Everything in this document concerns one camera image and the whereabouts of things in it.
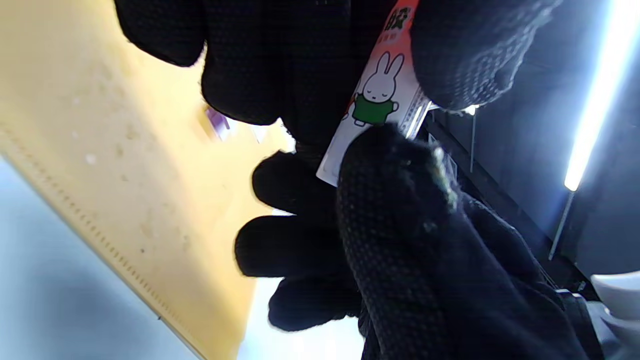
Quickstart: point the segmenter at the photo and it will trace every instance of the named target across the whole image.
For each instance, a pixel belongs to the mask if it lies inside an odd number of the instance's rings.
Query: dark background
[[[463,187],[510,221],[558,285],[569,288],[582,288],[593,274],[640,270],[640,56],[575,194],[558,255],[547,260],[569,194],[564,177],[607,3],[564,0],[538,31],[512,90],[478,109],[474,139],[470,115],[436,111],[424,126],[458,164]]]

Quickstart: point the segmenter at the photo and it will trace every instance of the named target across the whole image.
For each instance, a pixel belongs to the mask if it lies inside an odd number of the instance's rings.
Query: yellow panel
[[[201,67],[128,44],[110,0],[0,0],[0,150],[201,356],[234,359],[253,283],[233,259],[258,144],[204,115]]]

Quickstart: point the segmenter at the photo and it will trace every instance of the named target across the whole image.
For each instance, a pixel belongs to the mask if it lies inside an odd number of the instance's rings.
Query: black glove
[[[522,237],[443,156],[390,126],[345,155],[338,221],[371,319],[364,358],[586,359]]]
[[[305,154],[276,153],[253,173],[258,199],[296,215],[256,218],[236,240],[245,275],[285,277],[269,302],[269,320],[287,331],[356,316],[362,304],[338,234],[335,188],[316,177],[317,162]]]
[[[361,314],[364,359],[585,359],[522,237],[457,188],[441,149],[370,129],[346,154],[337,198],[298,156],[274,155],[253,184],[301,215],[256,219],[236,243],[245,274],[285,277],[273,324]]]
[[[559,2],[421,0],[411,36],[426,96],[459,110],[505,92]],[[125,36],[159,59],[191,66],[206,43],[202,93],[213,108],[251,124],[281,117],[297,141],[318,152],[329,144],[395,3],[115,0]]]

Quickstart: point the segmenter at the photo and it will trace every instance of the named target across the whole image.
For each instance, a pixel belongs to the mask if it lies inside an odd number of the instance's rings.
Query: white surface
[[[594,275],[591,282],[613,316],[640,324],[640,271]]]
[[[0,359],[196,359],[2,158]]]
[[[364,341],[357,319],[285,333],[270,326],[268,302],[280,279],[260,279],[238,360],[358,360]]]

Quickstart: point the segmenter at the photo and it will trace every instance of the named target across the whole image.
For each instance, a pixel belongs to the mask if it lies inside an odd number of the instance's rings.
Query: miffy rabbit illustration
[[[392,98],[396,92],[396,76],[404,63],[404,55],[397,55],[391,65],[390,59],[388,51],[382,54],[376,72],[365,82],[362,93],[355,94],[348,114],[351,114],[357,126],[382,125],[389,114],[398,110],[399,105]]]

